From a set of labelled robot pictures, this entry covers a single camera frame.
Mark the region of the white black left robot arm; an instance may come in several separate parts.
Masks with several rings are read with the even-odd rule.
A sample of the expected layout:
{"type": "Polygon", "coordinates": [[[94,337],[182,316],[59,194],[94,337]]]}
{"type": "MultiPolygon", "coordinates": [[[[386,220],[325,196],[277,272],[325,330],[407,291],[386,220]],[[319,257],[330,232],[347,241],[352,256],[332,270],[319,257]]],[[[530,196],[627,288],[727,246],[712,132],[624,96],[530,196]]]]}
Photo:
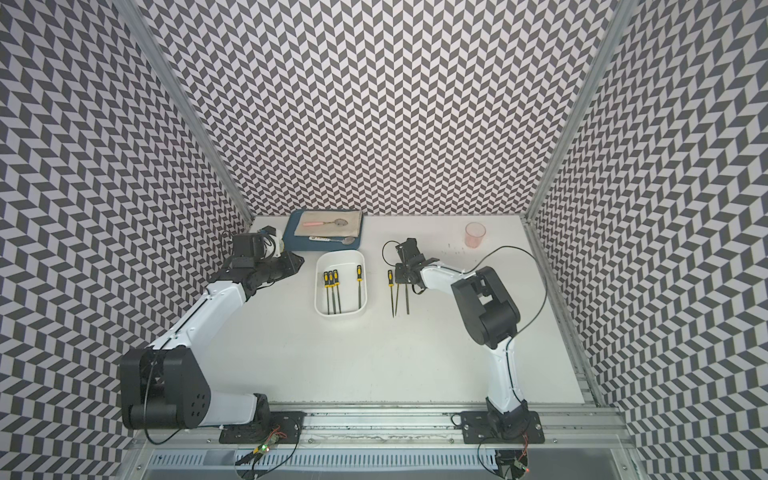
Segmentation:
{"type": "Polygon", "coordinates": [[[119,365],[121,415],[131,430],[184,430],[268,424],[264,394],[212,388],[198,360],[225,323],[255,293],[299,272],[305,260],[282,252],[270,258],[228,258],[200,299],[165,334],[132,348],[119,365]]]}

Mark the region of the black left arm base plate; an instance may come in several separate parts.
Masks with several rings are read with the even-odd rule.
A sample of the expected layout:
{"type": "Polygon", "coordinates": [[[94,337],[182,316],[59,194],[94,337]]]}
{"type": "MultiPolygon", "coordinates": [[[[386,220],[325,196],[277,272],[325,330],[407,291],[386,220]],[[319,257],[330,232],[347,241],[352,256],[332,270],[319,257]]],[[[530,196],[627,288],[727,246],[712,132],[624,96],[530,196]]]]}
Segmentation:
{"type": "Polygon", "coordinates": [[[305,416],[303,411],[278,411],[271,413],[267,420],[225,425],[220,431],[218,442],[256,446],[272,438],[278,443],[296,444],[301,436],[305,416]]]}

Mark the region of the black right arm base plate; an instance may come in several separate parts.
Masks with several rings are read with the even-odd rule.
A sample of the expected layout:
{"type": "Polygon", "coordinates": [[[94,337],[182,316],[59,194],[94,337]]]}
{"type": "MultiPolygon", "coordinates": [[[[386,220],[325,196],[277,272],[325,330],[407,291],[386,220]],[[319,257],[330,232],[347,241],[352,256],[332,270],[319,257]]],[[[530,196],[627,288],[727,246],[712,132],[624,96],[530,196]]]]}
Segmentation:
{"type": "Polygon", "coordinates": [[[504,444],[544,444],[545,435],[537,412],[531,412],[520,426],[511,427],[507,433],[494,433],[484,411],[462,411],[458,414],[458,428],[463,443],[479,445],[483,441],[504,444]]]}

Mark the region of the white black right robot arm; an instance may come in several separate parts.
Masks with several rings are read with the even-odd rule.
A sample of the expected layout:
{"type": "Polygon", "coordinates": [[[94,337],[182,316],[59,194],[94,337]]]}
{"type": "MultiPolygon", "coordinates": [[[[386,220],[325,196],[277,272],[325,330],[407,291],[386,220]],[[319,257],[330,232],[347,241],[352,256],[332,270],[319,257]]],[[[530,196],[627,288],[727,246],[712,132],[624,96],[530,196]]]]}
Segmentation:
{"type": "Polygon", "coordinates": [[[514,363],[521,314],[496,271],[491,267],[473,271],[450,267],[426,257],[414,238],[397,244],[395,250],[399,257],[395,280],[419,292],[436,290],[452,296],[468,335],[486,349],[486,408],[491,435],[505,441],[523,436],[530,426],[531,412],[514,363]]]}

